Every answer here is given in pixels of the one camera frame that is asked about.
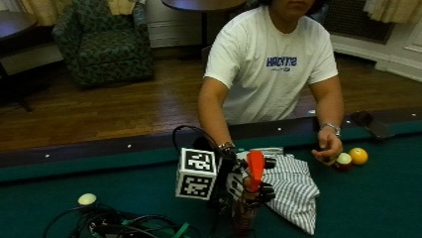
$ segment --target dark hair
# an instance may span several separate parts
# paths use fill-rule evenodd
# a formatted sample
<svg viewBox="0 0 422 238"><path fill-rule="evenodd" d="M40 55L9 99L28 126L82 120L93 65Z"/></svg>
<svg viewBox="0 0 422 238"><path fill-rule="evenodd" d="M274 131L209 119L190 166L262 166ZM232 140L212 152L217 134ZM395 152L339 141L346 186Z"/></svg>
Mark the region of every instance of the dark hair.
<svg viewBox="0 0 422 238"><path fill-rule="evenodd" d="M271 5L273 0L258 0L258 2L263 5ZM318 10L322 8L322 6L329 3L329 0L315 0L313 7L309 9L306 15L313 15Z"/></svg>

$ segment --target white cue ball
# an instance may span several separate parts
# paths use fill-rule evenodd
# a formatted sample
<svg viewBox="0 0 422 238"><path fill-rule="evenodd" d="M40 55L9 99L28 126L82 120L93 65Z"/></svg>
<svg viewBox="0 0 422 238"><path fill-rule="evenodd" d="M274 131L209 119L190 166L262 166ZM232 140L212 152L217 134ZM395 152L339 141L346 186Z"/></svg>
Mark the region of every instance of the white cue ball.
<svg viewBox="0 0 422 238"><path fill-rule="evenodd" d="M77 200L80 205L92 205L96 202L96 195L85 193Z"/></svg>

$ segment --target billiard ball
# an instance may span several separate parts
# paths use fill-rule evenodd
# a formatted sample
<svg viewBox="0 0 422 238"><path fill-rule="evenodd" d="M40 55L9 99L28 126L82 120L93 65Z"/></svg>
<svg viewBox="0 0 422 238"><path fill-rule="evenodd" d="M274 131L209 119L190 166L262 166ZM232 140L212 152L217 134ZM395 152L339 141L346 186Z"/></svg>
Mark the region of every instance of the billiard ball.
<svg viewBox="0 0 422 238"><path fill-rule="evenodd" d="M351 168L351 156L347 153L341 153L333 163L333 166L339 171L346 171Z"/></svg>
<svg viewBox="0 0 422 238"><path fill-rule="evenodd" d="M353 148L350 151L349 151L349 154L351 155L351 162L355 164L355 165L362 165L366 163L367 161L367 152L365 151L365 149L362 148Z"/></svg>
<svg viewBox="0 0 422 238"><path fill-rule="evenodd" d="M96 195L93 195L92 193L85 193L77 200L77 203L80 205L92 205L96 202Z"/></svg>

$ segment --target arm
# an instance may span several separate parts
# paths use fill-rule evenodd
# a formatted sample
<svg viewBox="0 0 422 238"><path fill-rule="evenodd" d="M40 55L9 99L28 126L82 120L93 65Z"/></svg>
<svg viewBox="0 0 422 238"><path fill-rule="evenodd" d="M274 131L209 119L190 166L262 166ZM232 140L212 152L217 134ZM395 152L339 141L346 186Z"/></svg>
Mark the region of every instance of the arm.
<svg viewBox="0 0 422 238"><path fill-rule="evenodd" d="M66 6L54 24L52 35L70 69L78 70L76 54L81 42L81 26L72 6Z"/></svg>
<svg viewBox="0 0 422 238"><path fill-rule="evenodd" d="M342 125L345 117L345 103L341 81L337 76L310 84L310 89L317 100L317 117L319 125L333 123ZM335 156L343 151L343 144L335 135L333 127L325 126L318 133L319 147L327 149L323 152L313 151L317 160L322 161L323 157L330 157L330 165Z"/></svg>
<svg viewBox="0 0 422 238"><path fill-rule="evenodd" d="M142 3L136 3L133 7L133 25L134 25L134 34L136 40L142 47L149 46L149 32L148 32L148 23L145 17L145 6Z"/></svg>
<svg viewBox="0 0 422 238"><path fill-rule="evenodd" d="M200 123L216 143L232 142L222 113L228 88L218 80L206 77L198 97Z"/></svg>

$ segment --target black cable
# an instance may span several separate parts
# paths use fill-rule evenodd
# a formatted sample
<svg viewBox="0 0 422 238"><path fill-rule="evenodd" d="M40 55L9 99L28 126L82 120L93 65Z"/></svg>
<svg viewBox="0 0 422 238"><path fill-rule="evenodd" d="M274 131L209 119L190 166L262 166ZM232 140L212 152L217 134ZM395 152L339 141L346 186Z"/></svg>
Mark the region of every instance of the black cable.
<svg viewBox="0 0 422 238"><path fill-rule="evenodd" d="M84 227L86 226L86 225L89 225L89 224L94 224L94 221L98 219L98 218L101 218L102 217L102 219L106 221L106 215L110 215L110 214L114 214L116 212L114 211L109 211L109 212L102 212L102 213L100 213L100 214L96 214L93 217L90 217L88 220L85 220L85 223L84 223ZM120 220L122 220L122 217L120 216L120 213L116 213L117 215L118 215L118 219Z"/></svg>
<svg viewBox="0 0 422 238"><path fill-rule="evenodd" d="M104 215L109 215L112 213L116 213L117 215L121 214L121 212L116 209L113 209L110 206L106 206L106 205L100 205L100 207L104 207L105 210L94 210L94 211L90 211L90 213L86 213L77 221L77 224L76 224L76 229L74 229L74 232L76 234L78 235L81 233L81 230L86 227L86 225L93 221L93 219L104 216Z"/></svg>
<svg viewBox="0 0 422 238"><path fill-rule="evenodd" d="M60 213L54 218L53 220L49 222L48 226L45 227L44 229L44 233L42 233L42 238L46 238L48 237L48 233L49 233L49 230L52 229L54 223L58 221L60 218L62 218L65 215L68 215L69 213L77 211L77 210L82 210L82 209L88 209L89 207L85 207L85 206L80 206L80 207L76 207L76 208L72 208L70 210L66 210L64 211L62 213Z"/></svg>
<svg viewBox="0 0 422 238"><path fill-rule="evenodd" d="M130 226L136 227L136 225L138 223L149 222L150 220L165 221L169 224L169 226L162 226L160 228L145 229L145 231L149 231L149 232L164 230L164 229L168 229L168 228L180 228L181 227L181 225L178 225L168 216L157 215L157 214L140 216L136 219L133 219L129 224L130 224ZM198 235L198 236L196 236L197 238L202 237L202 234L201 234L200 230L194 226L190 225L189 229L193 230L197 233L197 235Z"/></svg>
<svg viewBox="0 0 422 238"><path fill-rule="evenodd" d="M142 235L148 235L148 237L158 238L158 237L154 236L153 234L145 232L144 230L141 230L140 228L136 228L136 227L133 227L133 226L128 226L128 225L114 225L114 224L106 224L106 225L102 225L102 226L104 226L104 227L112 227L112 228L121 228L121 230L129 229L129 230L133 230L133 231L140 232Z"/></svg>
<svg viewBox="0 0 422 238"><path fill-rule="evenodd" d="M54 218L53 220L49 222L46 228L44 229L44 233L42 233L42 238L48 238L48 233L49 233L49 230L52 229L54 223L65 216L68 215L69 213L74 212L74 211L80 211L80 210L90 210L90 209L94 209L94 208L98 208L98 207L104 207L114 212L118 212L117 210L114 210L112 207L106 206L106 205L97 205L97 206L78 206L78 207L74 207L66 211L64 211L62 213L60 213Z"/></svg>
<svg viewBox="0 0 422 238"><path fill-rule="evenodd" d="M174 148L176 148L178 154L181 153L181 151L180 151L180 148L178 148L178 145L177 145L177 141L176 141L176 134L184 128L189 128L193 131L196 131L198 134L201 134L208 139L210 145L222 153L222 151L218 148L218 144L216 143L213 137L210 136L210 134L204 129L201 129L200 127L196 127L196 126L181 125L177 128L174 128L174 130L173 130L173 145L174 145Z"/></svg>

